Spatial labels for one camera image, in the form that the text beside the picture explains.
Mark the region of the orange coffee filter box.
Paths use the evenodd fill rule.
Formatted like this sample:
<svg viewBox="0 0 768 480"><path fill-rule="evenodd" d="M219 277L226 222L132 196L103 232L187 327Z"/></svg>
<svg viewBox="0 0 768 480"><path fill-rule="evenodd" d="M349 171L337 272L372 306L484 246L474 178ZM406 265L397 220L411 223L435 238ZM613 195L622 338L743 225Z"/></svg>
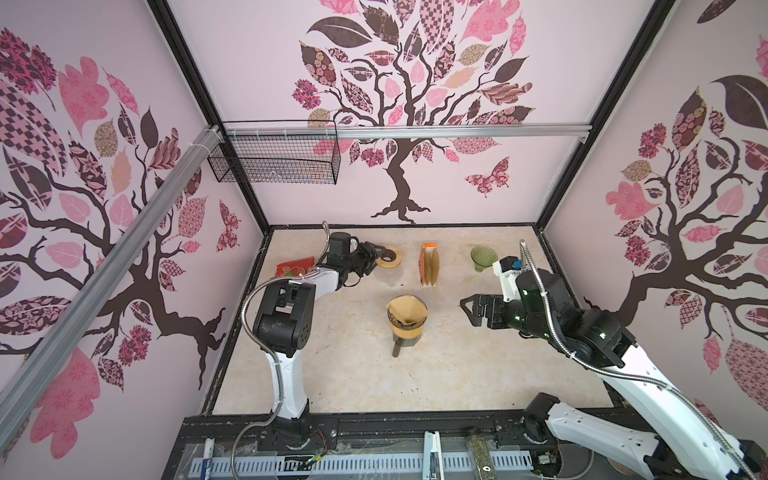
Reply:
<svg viewBox="0 0 768 480"><path fill-rule="evenodd" d="M425 283L425 281L424 281L424 255L425 255L425 250L427 248L430 248L430 247L438 249L438 244L437 243L424 243L421 246L421 251L420 251L420 256L419 256L419 261L418 261L418 269L419 269L420 284L421 284L422 287L428 287L428 286L424 285L424 283Z"/></svg>

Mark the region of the green glass dripper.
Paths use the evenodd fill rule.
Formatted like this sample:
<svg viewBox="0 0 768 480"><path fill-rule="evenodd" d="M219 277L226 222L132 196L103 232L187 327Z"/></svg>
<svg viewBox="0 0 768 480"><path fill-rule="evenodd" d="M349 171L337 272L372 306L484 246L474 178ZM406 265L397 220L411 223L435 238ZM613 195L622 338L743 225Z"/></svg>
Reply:
<svg viewBox="0 0 768 480"><path fill-rule="evenodd" d="M478 245L471 249L470 258L476 272L491 268L499 260L497 252L488 246Z"/></svg>

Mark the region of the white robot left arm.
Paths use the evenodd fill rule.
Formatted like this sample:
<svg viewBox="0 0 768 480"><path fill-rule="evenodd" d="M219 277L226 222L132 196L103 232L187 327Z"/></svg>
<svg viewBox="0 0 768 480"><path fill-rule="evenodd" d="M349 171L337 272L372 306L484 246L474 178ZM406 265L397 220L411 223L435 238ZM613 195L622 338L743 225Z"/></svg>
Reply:
<svg viewBox="0 0 768 480"><path fill-rule="evenodd" d="M238 317L270 361L275 395L270 420L279 428L296 433L308 428L302 350L310 338L315 301L345 288L351 275L362 279L380 260L397 258L390 248L361 242L346 232L327 232L324 251L307 272L273 277L246 295Z"/></svg>

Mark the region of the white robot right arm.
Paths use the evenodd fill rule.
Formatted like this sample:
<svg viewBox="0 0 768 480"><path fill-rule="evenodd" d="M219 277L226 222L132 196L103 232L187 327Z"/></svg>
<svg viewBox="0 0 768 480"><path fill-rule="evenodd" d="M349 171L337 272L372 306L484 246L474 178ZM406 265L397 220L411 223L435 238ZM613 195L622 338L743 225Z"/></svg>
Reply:
<svg viewBox="0 0 768 480"><path fill-rule="evenodd" d="M546 270L508 270L498 278L501 294L461 300L473 326L547 342L608 384L649 426L623 427L540 393L522 419L530 440L549 434L579 444L645 479L758 478L765 451L704 415L608 312L578 307L563 279Z"/></svg>

